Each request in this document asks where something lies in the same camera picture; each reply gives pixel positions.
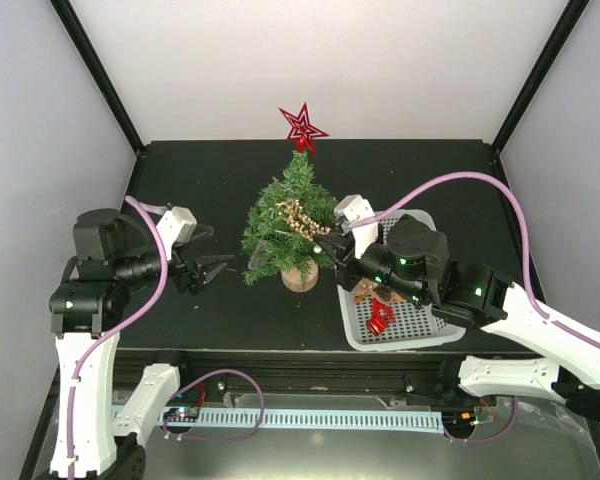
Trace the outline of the white string lights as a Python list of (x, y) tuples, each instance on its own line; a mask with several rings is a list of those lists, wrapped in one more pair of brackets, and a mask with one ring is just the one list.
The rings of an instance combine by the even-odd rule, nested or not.
[(318, 223), (309, 215), (300, 201), (300, 196), (293, 190), (285, 193), (284, 198), (274, 203), (278, 219), (290, 230), (292, 235), (314, 243), (315, 237), (330, 232), (330, 228)]

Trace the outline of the gold merry christmas sign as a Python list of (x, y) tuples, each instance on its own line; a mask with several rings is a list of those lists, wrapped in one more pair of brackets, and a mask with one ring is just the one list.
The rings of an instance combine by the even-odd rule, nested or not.
[(279, 202), (276, 208), (288, 227), (305, 240), (313, 241), (316, 236), (331, 232), (330, 227), (314, 221), (297, 199)]

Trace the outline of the small green christmas tree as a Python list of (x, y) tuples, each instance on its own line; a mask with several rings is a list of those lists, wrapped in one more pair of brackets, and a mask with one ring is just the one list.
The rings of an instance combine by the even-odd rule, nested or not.
[(249, 209), (241, 240), (248, 266), (244, 282), (279, 276), (302, 291), (311, 289), (321, 268), (329, 268), (328, 255), (316, 250), (318, 235), (335, 227), (336, 197), (315, 182), (307, 153), (294, 151), (279, 177), (259, 192)]

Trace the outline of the white perforated plastic basket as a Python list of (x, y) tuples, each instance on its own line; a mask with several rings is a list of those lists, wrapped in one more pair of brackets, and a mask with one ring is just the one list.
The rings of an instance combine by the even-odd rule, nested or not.
[(406, 301), (393, 301), (395, 315), (380, 334), (371, 332), (367, 322), (373, 313), (370, 297), (357, 302), (352, 292), (337, 286), (338, 298), (348, 344), (361, 352), (412, 351), (461, 340), (466, 330), (447, 324), (431, 312), (431, 307), (416, 308)]

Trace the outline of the red star ornament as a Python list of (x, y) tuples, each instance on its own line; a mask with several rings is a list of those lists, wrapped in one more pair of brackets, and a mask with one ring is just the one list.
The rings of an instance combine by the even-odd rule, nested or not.
[(290, 125), (290, 131), (286, 140), (296, 144), (296, 150), (299, 153), (309, 152), (316, 155), (316, 140), (328, 138), (329, 134), (316, 127), (310, 119), (307, 103), (304, 103), (297, 114), (293, 114), (283, 108), (279, 108), (280, 113)]

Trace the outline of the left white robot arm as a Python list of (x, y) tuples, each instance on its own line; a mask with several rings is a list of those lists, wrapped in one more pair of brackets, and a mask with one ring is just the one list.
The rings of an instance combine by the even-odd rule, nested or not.
[(113, 414), (114, 361), (124, 310), (133, 293), (154, 285), (145, 314), (167, 282), (202, 292), (231, 262), (229, 255), (186, 261), (182, 252), (213, 235), (189, 209), (141, 205), (138, 219), (115, 209), (91, 210), (73, 226), (76, 254), (49, 300), (59, 360), (58, 433), (47, 478), (139, 479), (146, 444), (170, 397), (194, 388), (193, 372), (161, 354), (142, 371), (130, 398)]

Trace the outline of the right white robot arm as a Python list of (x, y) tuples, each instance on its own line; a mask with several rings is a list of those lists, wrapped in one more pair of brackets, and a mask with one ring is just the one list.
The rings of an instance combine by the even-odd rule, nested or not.
[(379, 227), (318, 235), (338, 284), (352, 290), (367, 279), (448, 324), (511, 340), (536, 353), (531, 360), (471, 355), (434, 379), (437, 396), (527, 396), (564, 405), (600, 422), (600, 332), (544, 304), (483, 265), (450, 258), (447, 237), (403, 215), (386, 233)]

